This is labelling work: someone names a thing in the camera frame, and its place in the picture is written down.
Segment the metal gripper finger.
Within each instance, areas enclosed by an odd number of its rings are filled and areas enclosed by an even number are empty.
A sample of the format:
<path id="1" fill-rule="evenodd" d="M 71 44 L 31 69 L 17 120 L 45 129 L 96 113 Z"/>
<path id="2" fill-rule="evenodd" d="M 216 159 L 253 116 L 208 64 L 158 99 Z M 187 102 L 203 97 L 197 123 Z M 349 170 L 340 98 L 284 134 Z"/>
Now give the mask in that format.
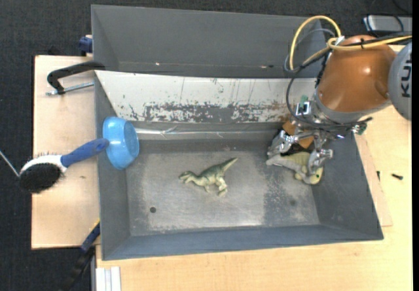
<path id="1" fill-rule="evenodd" d="M 315 174 L 316 171 L 323 167 L 327 160 L 333 158 L 333 150 L 328 147 L 327 139 L 315 139 L 314 149 L 310 153 L 307 168 L 309 174 Z"/>
<path id="2" fill-rule="evenodd" d="M 270 146 L 268 147 L 268 157 L 273 157 L 278 154 L 286 154 L 294 145 L 294 137 L 289 135 L 285 130 L 281 130 L 275 138 L 273 138 Z"/>

